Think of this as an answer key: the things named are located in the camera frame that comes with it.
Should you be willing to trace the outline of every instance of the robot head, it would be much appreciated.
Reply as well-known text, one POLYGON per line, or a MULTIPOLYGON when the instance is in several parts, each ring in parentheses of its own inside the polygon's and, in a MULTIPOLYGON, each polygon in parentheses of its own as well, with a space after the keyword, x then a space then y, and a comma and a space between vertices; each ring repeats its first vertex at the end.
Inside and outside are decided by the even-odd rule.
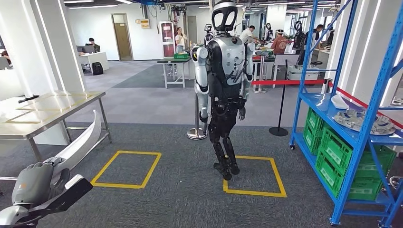
POLYGON ((235 2, 221 0, 214 7, 211 14, 213 27, 218 32, 228 32, 234 29, 238 9, 235 2))

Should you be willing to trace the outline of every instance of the green plastic crate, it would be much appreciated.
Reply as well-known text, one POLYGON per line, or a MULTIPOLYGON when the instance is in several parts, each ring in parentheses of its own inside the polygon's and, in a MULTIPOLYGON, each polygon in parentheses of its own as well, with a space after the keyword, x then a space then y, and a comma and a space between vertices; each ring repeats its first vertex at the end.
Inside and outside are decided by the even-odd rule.
POLYGON ((189 54, 174 54, 173 58, 188 58, 189 54))
POLYGON ((309 125, 304 128, 304 140, 311 154, 316 155, 322 140, 322 131, 313 131, 309 125))
POLYGON ((347 198, 350 200, 375 200, 381 186, 380 178, 355 177, 347 198))
POLYGON ((330 191, 337 198, 343 184, 344 175, 341 174, 330 162, 325 152, 319 149, 315 168, 325 181, 330 191))
POLYGON ((315 113, 312 108, 308 110, 307 120, 305 122, 305 127, 309 125, 314 131, 321 131, 325 121, 318 114, 315 113))
POLYGON ((332 165, 344 175, 353 151, 350 146, 331 129, 324 128, 320 149, 327 154, 332 165))
MULTIPOLYGON (((394 158, 396 157, 396 152, 386 146, 377 146, 375 149, 378 160, 382 166, 382 170, 386 175, 386 173, 390 170, 394 158)), ((360 163, 358 164, 355 177, 380 178, 371 152, 364 151, 360 163)))

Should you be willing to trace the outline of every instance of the black robot boot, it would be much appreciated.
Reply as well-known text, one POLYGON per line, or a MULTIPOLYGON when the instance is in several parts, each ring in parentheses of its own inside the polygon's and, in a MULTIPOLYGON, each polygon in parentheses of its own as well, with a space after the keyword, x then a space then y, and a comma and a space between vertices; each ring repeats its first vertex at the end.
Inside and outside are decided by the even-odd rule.
POLYGON ((224 156, 224 150, 222 150, 221 143, 216 142, 213 144, 214 150, 219 163, 214 163, 214 168, 221 173, 224 180, 229 181, 232 178, 230 170, 228 168, 227 161, 224 156))
POLYGON ((238 175, 240 170, 238 168, 237 160, 235 158, 234 148, 232 147, 231 139, 229 137, 222 139, 222 144, 224 144, 225 151, 227 152, 228 158, 227 163, 231 170, 231 173, 238 175))

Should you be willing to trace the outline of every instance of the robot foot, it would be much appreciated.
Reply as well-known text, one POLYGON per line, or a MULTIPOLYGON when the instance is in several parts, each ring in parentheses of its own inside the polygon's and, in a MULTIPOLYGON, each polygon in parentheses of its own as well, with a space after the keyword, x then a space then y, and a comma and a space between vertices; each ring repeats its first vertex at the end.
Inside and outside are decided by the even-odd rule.
POLYGON ((231 163, 231 161, 227 158, 227 164, 228 167, 230 168, 230 171, 233 175, 238 175, 240 170, 238 168, 238 165, 236 163, 231 163))
POLYGON ((232 175, 230 174, 230 170, 228 168, 224 168, 222 165, 219 163, 214 163, 214 168, 218 170, 218 172, 221 173, 222 177, 224 180, 229 181, 232 178, 232 175))

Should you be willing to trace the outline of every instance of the ceiling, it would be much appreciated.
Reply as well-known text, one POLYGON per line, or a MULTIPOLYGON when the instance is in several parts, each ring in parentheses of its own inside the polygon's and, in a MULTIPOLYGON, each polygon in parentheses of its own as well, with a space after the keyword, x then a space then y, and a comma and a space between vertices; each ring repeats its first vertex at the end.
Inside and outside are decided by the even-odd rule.
MULTIPOLYGON (((141 0, 129 0, 132 2, 140 2, 141 0)), ((197 6, 202 6, 202 5, 208 5, 207 0, 205 2, 201 2, 200 0, 163 0, 164 3, 169 3, 169 4, 183 4, 183 2, 186 2, 187 6, 192 6, 192 5, 197 5, 197 6)), ((304 5, 312 5, 312 0, 252 0, 253 4, 251 7, 262 7, 259 6, 259 4, 264 4, 264 3, 283 3, 283 2, 289 2, 291 4, 287 5, 287 10, 293 10, 293 9, 300 9, 304 5), (292 4, 293 2, 302 2, 304 1, 305 3, 302 4, 292 4)), ((246 6, 249 5, 250 1, 248 0, 236 0, 236 3, 238 4, 245 4, 246 6)), ((116 1, 116 0, 94 0, 94 2, 86 2, 86 3, 73 3, 73 4, 66 4, 67 7, 87 7, 87 6, 102 6, 102 5, 114 5, 114 4, 124 4, 122 2, 116 1)))

